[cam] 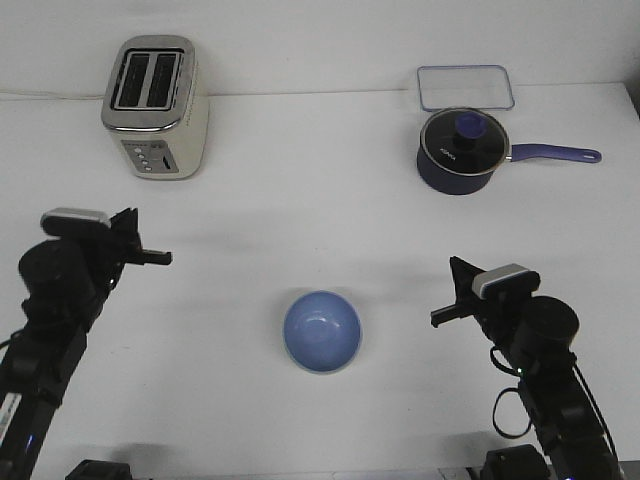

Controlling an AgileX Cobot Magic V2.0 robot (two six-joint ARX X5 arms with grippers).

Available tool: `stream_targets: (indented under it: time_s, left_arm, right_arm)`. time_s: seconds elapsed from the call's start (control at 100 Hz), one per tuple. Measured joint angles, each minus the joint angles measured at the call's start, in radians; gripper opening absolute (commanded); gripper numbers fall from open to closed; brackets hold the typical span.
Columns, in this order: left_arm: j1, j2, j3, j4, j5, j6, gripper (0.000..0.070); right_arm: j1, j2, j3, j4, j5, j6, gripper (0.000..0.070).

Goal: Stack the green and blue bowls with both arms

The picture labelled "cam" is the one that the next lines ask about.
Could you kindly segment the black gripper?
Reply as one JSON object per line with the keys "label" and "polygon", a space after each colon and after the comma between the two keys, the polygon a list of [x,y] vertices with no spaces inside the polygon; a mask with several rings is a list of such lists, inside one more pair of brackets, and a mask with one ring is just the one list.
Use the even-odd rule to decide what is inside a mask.
{"label": "black gripper", "polygon": [[502,292],[489,299],[480,299],[473,293],[472,284],[483,270],[457,256],[452,256],[449,264],[455,300],[452,305],[431,312],[431,325],[438,328],[454,319],[473,317],[494,345],[503,345],[514,334],[520,295]]}
{"label": "black gripper", "polygon": [[138,209],[126,208],[110,218],[110,228],[89,240],[92,274],[99,280],[118,280],[127,264],[168,266],[169,251],[148,250],[138,229]]}

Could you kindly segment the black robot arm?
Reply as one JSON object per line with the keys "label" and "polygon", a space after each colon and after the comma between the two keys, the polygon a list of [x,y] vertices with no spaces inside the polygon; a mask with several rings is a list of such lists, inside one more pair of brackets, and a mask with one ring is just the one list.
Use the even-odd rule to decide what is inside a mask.
{"label": "black robot arm", "polygon": [[483,270],[453,256],[452,305],[435,310],[438,327],[472,317],[491,341],[490,358],[517,378],[516,392],[538,447],[488,453],[484,479],[621,479],[624,476],[602,413],[571,351],[575,311],[538,294],[538,272],[518,264]]}
{"label": "black robot arm", "polygon": [[52,419],[84,352],[87,336],[128,264],[171,263],[146,250],[138,211],[114,216],[55,208],[40,219],[48,235],[20,259],[29,296],[25,325],[1,347],[1,476],[31,477]]}

